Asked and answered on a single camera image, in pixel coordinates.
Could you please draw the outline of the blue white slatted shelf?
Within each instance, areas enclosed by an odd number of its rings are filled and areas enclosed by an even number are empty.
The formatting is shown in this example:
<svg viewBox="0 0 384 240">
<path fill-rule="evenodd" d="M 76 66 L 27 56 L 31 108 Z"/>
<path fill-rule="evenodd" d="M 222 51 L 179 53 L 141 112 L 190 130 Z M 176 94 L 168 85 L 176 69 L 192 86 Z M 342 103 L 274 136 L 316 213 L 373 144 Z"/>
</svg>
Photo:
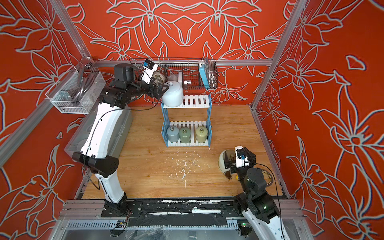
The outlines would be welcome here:
<svg viewBox="0 0 384 240">
<path fill-rule="evenodd" d="M 207 119 L 205 121 L 170 121 L 168 107 L 161 104 L 163 113 L 163 126 L 162 126 L 162 137 L 167 147 L 210 147 L 212 142 L 212 124 L 211 124 L 211 113 L 212 113 L 212 98 L 211 95 L 185 95 L 183 103 L 175 109 L 206 109 Z M 196 129 L 199 127 L 205 127 L 207 129 L 207 137 L 204 142 L 199 142 L 197 139 Z M 188 143 L 182 143 L 181 140 L 172 142 L 169 139 L 167 130 L 169 128 L 188 128 L 191 131 L 191 139 Z"/>
</svg>

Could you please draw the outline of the small yellow-green tea canister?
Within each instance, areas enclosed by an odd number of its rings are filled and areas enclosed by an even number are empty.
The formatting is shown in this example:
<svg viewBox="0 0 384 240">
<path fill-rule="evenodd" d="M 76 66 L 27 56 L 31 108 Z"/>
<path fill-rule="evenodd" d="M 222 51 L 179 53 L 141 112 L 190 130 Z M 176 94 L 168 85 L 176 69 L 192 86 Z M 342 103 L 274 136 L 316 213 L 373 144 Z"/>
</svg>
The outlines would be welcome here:
<svg viewBox="0 0 384 240">
<path fill-rule="evenodd" d="M 208 138 L 208 129 L 204 126 L 197 127 L 195 130 L 195 139 L 198 143 L 204 143 Z"/>
</svg>

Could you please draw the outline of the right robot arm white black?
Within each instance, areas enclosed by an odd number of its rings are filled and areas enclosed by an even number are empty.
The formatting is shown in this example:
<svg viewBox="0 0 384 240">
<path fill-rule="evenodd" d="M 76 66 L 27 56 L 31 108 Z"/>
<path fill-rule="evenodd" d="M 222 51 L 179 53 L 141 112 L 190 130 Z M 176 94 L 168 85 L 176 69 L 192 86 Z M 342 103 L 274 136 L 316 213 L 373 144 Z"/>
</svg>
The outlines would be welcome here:
<svg viewBox="0 0 384 240">
<path fill-rule="evenodd" d="M 240 146 L 230 154 L 224 151 L 223 162 L 227 171 L 237 174 L 243 189 L 234 197 L 234 208 L 248 221 L 240 226 L 241 234 L 252 228 L 260 240 L 289 240 L 281 219 L 280 205 L 267 192 L 262 169 L 255 167 L 255 154 Z"/>
</svg>

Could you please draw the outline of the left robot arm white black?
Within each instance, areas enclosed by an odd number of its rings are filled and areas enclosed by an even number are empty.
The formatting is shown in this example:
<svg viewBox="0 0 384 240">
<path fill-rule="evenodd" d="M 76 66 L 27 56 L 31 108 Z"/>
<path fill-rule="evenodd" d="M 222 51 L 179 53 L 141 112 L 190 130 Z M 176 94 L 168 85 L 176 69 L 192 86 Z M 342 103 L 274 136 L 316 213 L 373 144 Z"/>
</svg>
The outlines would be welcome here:
<svg viewBox="0 0 384 240">
<path fill-rule="evenodd" d="M 159 100 L 169 89 L 156 82 L 153 75 L 157 70 L 158 64 L 150 60 L 145 60 L 142 70 L 133 64 L 116 65 L 114 79 L 103 88 L 99 96 L 97 115 L 90 135 L 81 150 L 72 155 L 73 160 L 89 168 L 96 176 L 96 187 L 105 194 L 104 208 L 108 215 L 120 217 L 129 214 L 127 195 L 117 175 L 119 159 L 108 155 L 113 130 L 126 105 L 142 95 Z"/>
</svg>

